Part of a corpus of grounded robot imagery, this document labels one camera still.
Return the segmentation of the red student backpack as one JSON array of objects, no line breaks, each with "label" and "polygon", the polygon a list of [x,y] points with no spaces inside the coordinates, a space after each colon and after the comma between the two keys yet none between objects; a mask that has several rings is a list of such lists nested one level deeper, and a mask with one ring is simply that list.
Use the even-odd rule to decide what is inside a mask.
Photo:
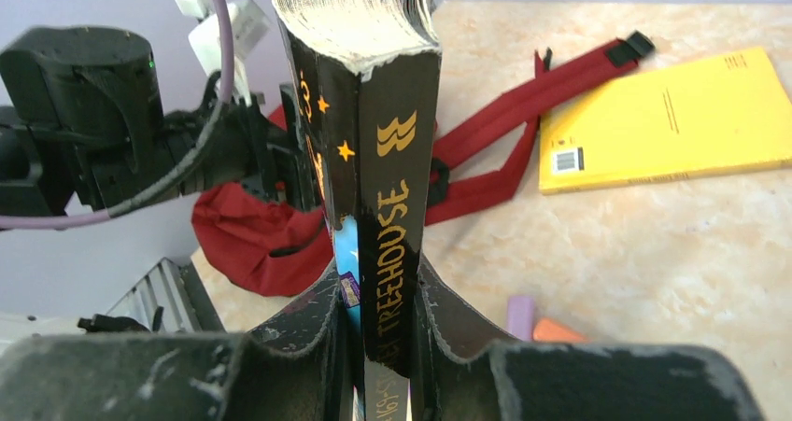
[{"label": "red student backpack", "polygon": [[[426,222],[460,218],[511,200],[526,172],[541,116],[585,91],[636,69],[654,43],[640,32],[615,39],[556,68],[534,56],[534,78],[486,105],[434,143]],[[503,167],[458,181],[451,169],[519,128]],[[324,272],[332,252],[321,210],[263,203],[238,184],[201,194],[191,225],[209,263],[233,284],[264,297],[296,296]]]}]

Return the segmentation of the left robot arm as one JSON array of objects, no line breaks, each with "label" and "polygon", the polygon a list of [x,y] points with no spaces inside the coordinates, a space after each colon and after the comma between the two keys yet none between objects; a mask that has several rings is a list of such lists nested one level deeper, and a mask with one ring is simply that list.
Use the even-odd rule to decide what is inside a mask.
[{"label": "left robot arm", "polygon": [[[200,104],[165,113],[152,47],[119,28],[37,26],[1,53],[1,212],[61,217],[78,197],[94,211],[133,198],[196,144],[219,100],[209,75]],[[232,99],[214,143],[159,202],[225,183],[310,211],[318,183],[294,120],[279,127],[256,102]]]}]

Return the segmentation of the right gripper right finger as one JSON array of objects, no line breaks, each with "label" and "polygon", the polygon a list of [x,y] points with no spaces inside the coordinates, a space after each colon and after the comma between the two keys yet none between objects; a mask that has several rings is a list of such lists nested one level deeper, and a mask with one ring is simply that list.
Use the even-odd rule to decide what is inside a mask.
[{"label": "right gripper right finger", "polygon": [[414,304],[416,420],[760,420],[737,368],[680,344],[522,342],[427,260]]}]

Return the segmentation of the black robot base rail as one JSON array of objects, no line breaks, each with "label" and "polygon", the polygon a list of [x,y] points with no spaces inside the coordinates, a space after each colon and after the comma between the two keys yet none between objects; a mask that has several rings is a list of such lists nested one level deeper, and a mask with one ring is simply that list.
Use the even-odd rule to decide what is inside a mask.
[{"label": "black robot base rail", "polygon": [[87,332],[196,332],[224,327],[194,266],[161,260],[105,315],[81,318]]}]

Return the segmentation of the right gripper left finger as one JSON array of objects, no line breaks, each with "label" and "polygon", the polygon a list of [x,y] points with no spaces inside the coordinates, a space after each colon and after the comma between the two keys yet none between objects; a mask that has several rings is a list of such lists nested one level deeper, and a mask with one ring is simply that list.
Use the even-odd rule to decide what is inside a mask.
[{"label": "right gripper left finger", "polygon": [[349,420],[348,324],[329,264],[248,332],[37,336],[1,357],[5,420]]}]

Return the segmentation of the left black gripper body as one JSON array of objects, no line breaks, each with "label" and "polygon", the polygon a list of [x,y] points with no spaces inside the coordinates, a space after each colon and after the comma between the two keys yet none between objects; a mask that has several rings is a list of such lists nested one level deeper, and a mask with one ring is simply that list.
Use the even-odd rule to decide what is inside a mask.
[{"label": "left black gripper body", "polygon": [[318,182],[296,123],[276,125],[274,118],[263,115],[260,101],[255,97],[252,105],[233,102],[225,107],[210,149],[162,201],[237,183],[266,203],[286,203],[302,212],[320,207]]}]

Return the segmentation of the colourful treehouse storey book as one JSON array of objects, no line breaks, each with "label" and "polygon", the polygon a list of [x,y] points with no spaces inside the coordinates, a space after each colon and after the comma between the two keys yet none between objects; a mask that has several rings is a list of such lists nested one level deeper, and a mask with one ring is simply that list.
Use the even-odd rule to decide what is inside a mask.
[{"label": "colourful treehouse storey book", "polygon": [[431,0],[271,0],[332,238],[361,420],[409,415],[442,49]]}]

